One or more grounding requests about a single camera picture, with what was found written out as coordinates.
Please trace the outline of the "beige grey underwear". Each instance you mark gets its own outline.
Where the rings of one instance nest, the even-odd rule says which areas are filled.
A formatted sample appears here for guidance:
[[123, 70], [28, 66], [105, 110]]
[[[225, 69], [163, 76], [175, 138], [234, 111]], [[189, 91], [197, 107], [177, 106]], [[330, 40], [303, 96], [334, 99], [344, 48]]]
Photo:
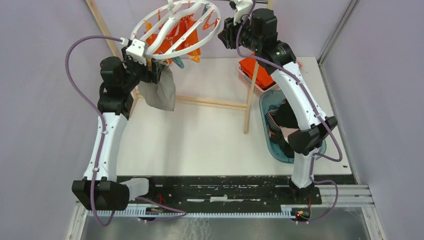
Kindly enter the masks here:
[[158, 83], [146, 83], [141, 81], [138, 90], [150, 107], [173, 112], [176, 104], [176, 85], [173, 73], [165, 66], [160, 75]]

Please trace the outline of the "white round clip hanger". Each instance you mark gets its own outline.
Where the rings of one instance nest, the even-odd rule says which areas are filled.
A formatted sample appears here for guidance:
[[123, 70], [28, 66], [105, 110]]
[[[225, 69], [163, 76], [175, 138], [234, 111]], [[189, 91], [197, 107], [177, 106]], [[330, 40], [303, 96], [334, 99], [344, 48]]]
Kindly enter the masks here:
[[221, 12], [207, 0], [170, 0], [149, 13], [123, 39], [124, 53], [138, 63], [148, 59], [174, 60], [187, 55], [199, 62], [200, 49], [221, 25]]

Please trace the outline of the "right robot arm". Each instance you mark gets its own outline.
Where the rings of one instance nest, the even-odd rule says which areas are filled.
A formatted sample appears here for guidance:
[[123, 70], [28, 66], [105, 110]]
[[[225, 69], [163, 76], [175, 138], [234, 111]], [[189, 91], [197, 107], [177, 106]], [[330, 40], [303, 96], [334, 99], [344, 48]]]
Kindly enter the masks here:
[[335, 116], [328, 116], [312, 96], [305, 83], [297, 58], [291, 47], [278, 39], [278, 19], [273, 10], [253, 6], [234, 7], [235, 14], [224, 21], [218, 38], [227, 49], [244, 47], [253, 52], [251, 58], [262, 66], [278, 85], [297, 120], [297, 131], [287, 140], [294, 151], [294, 168], [289, 180], [289, 199], [302, 204], [309, 198], [309, 189], [315, 183], [313, 167], [323, 141], [331, 137], [339, 157], [343, 158], [333, 129], [338, 125]]

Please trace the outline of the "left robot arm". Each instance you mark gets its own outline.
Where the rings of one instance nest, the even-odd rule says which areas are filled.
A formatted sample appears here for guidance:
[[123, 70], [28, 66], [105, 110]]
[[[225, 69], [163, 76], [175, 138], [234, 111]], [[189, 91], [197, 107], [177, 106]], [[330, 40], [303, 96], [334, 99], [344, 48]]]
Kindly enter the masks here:
[[154, 59], [149, 65], [144, 47], [123, 47], [123, 59], [111, 56], [100, 62], [102, 83], [95, 108], [99, 115], [96, 140], [89, 165], [71, 190], [89, 211], [123, 211], [139, 197], [150, 204], [158, 191], [147, 178], [117, 181], [117, 160], [133, 105], [132, 90], [140, 83], [158, 83], [163, 70]]

